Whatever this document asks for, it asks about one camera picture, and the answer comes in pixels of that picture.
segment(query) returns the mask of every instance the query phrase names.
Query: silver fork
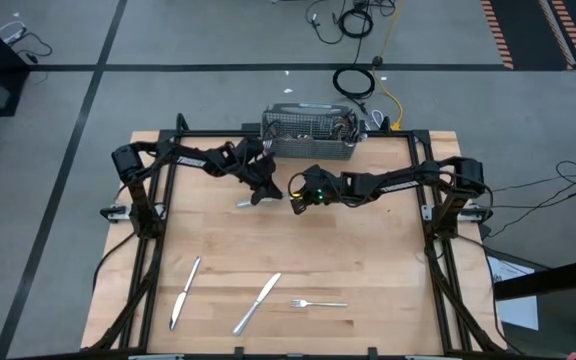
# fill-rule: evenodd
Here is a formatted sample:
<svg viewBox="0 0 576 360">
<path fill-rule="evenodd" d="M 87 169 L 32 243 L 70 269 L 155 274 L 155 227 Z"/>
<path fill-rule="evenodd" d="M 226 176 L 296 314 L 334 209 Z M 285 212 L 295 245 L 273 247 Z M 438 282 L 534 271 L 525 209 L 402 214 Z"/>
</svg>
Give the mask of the silver fork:
<svg viewBox="0 0 576 360">
<path fill-rule="evenodd" d="M 344 303 L 310 303 L 306 300 L 291 300 L 290 301 L 290 306 L 292 307 L 296 307 L 296 308 L 305 308 L 306 306 L 332 306 L 332 307 L 346 307 L 348 306 L 348 304 L 344 304 Z"/>
</svg>

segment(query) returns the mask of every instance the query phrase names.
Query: metal basket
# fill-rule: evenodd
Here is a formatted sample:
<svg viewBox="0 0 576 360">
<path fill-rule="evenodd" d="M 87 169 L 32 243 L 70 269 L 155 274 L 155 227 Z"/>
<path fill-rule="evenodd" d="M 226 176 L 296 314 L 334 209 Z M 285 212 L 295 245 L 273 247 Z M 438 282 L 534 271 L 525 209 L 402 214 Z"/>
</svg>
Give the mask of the metal basket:
<svg viewBox="0 0 576 360">
<path fill-rule="evenodd" d="M 275 104 L 263 113 L 261 137 L 277 157 L 349 160 L 363 126 L 346 106 Z"/>
</svg>

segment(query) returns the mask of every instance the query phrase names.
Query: concrete floor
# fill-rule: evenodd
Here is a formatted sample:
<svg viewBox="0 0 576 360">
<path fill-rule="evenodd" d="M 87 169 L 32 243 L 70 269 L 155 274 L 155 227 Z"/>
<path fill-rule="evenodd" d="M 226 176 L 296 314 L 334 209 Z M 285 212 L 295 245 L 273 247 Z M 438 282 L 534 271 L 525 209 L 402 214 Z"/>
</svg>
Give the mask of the concrete floor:
<svg viewBox="0 0 576 360">
<path fill-rule="evenodd" d="M 128 0 L 108 63 L 352 62 L 356 41 L 319 43 L 303 18 L 309 3 Z M 340 3 L 315 7 L 327 38 L 337 36 L 329 13 Z M 42 59 L 44 64 L 95 64 L 117 4 L 0 0 L 0 26 L 21 19 L 50 43 L 55 52 Z M 375 16 L 360 62 L 379 52 L 387 21 Z M 387 63 L 501 63 L 477 0 L 406 2 L 385 58 Z M 37 84 L 45 76 L 31 74 L 17 114 L 0 119 L 0 332 L 92 73 L 50 72 Z M 110 152 L 128 142 L 133 131 L 171 128 L 178 112 L 193 129 L 236 129 L 259 121 L 271 103 L 351 105 L 332 87 L 331 76 L 329 71 L 283 70 L 104 73 L 8 356 L 78 349 L 92 273 L 108 230 L 98 210 L 109 204 L 118 184 Z M 493 189 L 556 175 L 558 161 L 576 161 L 576 72 L 395 71 L 380 76 L 405 107 L 404 128 L 457 131 L 462 153 L 484 163 Z M 390 100 L 378 92 L 367 107 L 395 115 Z M 553 182 L 503 192 L 495 202 L 538 203 L 562 186 Z M 520 214 L 498 210 L 489 225 L 498 229 Z M 576 199 L 535 212 L 488 244 L 550 266 L 576 261 Z M 574 294 L 540 299 L 549 309 L 540 314 L 547 324 L 542 332 L 552 341 L 506 331 L 511 340 L 542 352 L 575 350 L 575 299 Z"/>
</svg>

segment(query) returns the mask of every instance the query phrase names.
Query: yellow cable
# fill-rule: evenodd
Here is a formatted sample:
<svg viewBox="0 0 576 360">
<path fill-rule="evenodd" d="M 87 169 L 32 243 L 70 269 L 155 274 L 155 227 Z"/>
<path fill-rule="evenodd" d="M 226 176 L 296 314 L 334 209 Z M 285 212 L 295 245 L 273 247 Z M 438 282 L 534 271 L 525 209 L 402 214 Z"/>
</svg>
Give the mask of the yellow cable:
<svg viewBox="0 0 576 360">
<path fill-rule="evenodd" d="M 390 20 L 390 28 L 388 29 L 388 34 L 386 35 L 386 40 L 384 41 L 384 46 L 381 48 L 381 53 L 379 54 L 379 57 L 381 57 L 382 59 L 383 59 L 384 53 L 386 52 L 386 48 L 388 48 L 388 44 L 390 43 L 390 35 L 392 34 L 392 29 L 395 27 L 395 22 L 397 21 L 397 18 L 399 17 L 399 9 L 401 9 L 401 6 L 403 5 L 403 2 L 404 2 L 403 0 L 396 0 L 396 1 L 397 1 L 397 4 L 395 6 L 395 13 L 392 15 L 392 19 Z M 379 84 L 381 91 L 386 93 L 386 95 L 388 95 L 388 97 L 392 101 L 394 101 L 394 103 L 397 105 L 397 108 L 399 109 L 399 116 L 397 117 L 397 120 L 392 124 L 392 126 L 390 128 L 392 130 L 401 130 L 401 122 L 404 118 L 404 107 L 401 105 L 399 100 L 393 94 L 391 94 L 390 91 L 388 91 L 388 89 L 386 89 L 384 84 L 381 82 L 381 79 L 377 76 L 375 66 L 373 66 L 373 68 L 372 68 L 372 76 L 377 80 L 377 83 Z"/>
</svg>

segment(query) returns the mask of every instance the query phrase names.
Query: silverware basket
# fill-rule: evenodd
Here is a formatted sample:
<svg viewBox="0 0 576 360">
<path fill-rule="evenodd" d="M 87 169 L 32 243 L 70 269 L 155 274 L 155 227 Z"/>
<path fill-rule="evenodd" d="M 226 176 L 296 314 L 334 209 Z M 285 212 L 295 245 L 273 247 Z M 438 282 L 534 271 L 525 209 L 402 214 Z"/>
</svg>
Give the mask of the silverware basket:
<svg viewBox="0 0 576 360">
<path fill-rule="evenodd" d="M 365 138 L 363 121 L 346 106 L 275 104 L 264 111 L 261 138 L 277 157 L 349 160 Z"/>
</svg>

